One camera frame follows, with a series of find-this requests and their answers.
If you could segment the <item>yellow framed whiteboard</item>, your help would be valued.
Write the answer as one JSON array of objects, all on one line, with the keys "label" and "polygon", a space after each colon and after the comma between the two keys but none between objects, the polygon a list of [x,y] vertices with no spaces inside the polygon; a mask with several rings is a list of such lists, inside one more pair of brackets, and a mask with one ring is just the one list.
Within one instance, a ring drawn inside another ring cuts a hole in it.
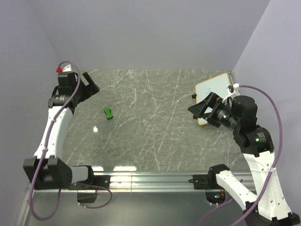
[{"label": "yellow framed whiteboard", "polygon": [[198,83],[195,85],[196,103],[204,100],[210,92],[214,92],[220,97],[225,98],[228,95],[227,88],[230,85],[232,85],[232,80],[228,73],[222,73]]}]

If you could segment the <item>green whiteboard eraser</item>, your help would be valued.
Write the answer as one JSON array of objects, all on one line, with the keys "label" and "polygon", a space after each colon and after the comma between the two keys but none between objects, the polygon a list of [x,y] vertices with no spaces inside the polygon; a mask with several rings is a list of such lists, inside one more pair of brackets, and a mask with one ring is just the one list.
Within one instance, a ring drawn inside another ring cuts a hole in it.
[{"label": "green whiteboard eraser", "polygon": [[107,119],[107,120],[113,118],[111,109],[110,109],[109,107],[107,107],[107,108],[104,109],[104,113],[105,113],[105,116],[106,116],[106,119]]}]

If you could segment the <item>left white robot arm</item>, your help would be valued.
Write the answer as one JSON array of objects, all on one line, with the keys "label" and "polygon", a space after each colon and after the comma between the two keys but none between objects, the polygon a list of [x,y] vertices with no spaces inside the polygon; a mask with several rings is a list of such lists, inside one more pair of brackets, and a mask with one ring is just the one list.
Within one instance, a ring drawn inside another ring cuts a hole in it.
[{"label": "left white robot arm", "polygon": [[84,189],[95,185],[91,166],[70,167],[62,160],[63,144],[75,108],[100,90],[87,72],[82,75],[87,85],[77,83],[75,72],[58,74],[58,85],[48,100],[48,121],[41,143],[34,157],[23,163],[35,190],[68,189],[77,182]]}]

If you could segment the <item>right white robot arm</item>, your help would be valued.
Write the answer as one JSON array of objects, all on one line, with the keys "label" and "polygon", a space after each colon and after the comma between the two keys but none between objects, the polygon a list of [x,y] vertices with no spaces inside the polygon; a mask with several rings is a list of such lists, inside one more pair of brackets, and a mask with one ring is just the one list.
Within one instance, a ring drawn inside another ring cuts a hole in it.
[{"label": "right white robot arm", "polygon": [[257,124],[257,104],[248,96],[236,96],[229,103],[211,92],[203,101],[190,106],[194,117],[208,124],[230,129],[249,166],[256,192],[247,189],[224,165],[212,166],[208,184],[222,187],[240,205],[248,226],[295,226],[301,222],[288,206],[274,165],[275,152],[270,133]]}]

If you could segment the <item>side aluminium rail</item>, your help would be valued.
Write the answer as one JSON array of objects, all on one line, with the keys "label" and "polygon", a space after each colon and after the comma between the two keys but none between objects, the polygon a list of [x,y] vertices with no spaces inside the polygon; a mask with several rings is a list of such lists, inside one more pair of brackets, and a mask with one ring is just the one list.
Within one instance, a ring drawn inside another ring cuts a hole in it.
[{"label": "side aluminium rail", "polygon": [[233,72],[233,71],[227,71],[227,73],[228,73],[228,75],[229,75],[230,82],[231,82],[231,84],[233,85],[233,84],[234,84],[234,80],[233,80],[233,77],[232,77],[232,72]]}]

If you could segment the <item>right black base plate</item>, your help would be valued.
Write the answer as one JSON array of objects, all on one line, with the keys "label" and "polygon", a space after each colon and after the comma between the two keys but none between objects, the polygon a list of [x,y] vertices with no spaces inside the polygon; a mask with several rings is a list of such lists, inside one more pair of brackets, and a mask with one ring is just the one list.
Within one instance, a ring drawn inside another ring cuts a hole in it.
[{"label": "right black base plate", "polygon": [[194,190],[221,189],[219,185],[213,184],[209,181],[209,176],[207,174],[192,175],[192,179],[189,179],[188,182],[193,184]]}]

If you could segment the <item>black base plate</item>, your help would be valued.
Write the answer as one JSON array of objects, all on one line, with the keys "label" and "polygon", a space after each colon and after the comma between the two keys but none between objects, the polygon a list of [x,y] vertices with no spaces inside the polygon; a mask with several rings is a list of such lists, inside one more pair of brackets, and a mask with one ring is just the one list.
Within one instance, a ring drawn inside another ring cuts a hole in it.
[{"label": "black base plate", "polygon": [[194,190],[221,189],[219,185],[213,184],[209,181],[209,176],[207,174],[192,175],[192,179],[189,179],[188,182],[193,184]]},{"label": "black base plate", "polygon": [[111,177],[109,175],[94,175],[92,179],[77,182],[69,187],[69,190],[99,190],[99,187],[109,189]]}]

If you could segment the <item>aluminium mounting rail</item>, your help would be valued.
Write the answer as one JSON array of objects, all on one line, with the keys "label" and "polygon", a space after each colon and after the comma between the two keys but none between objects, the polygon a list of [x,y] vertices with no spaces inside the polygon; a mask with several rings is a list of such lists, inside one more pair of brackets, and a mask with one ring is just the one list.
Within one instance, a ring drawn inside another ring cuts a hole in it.
[{"label": "aluminium mounting rail", "polygon": [[110,176],[109,189],[112,192],[164,193],[195,192],[193,175],[207,175],[207,171],[115,171],[95,172],[95,176]]}]

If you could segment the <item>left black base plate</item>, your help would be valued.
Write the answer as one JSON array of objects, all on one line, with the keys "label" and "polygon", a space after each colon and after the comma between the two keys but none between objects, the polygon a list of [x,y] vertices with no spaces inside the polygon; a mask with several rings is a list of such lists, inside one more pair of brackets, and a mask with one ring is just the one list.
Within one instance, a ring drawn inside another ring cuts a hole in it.
[{"label": "left black base plate", "polygon": [[92,179],[77,182],[69,187],[69,190],[99,190],[99,187],[109,189],[111,177],[109,175],[94,175]]}]

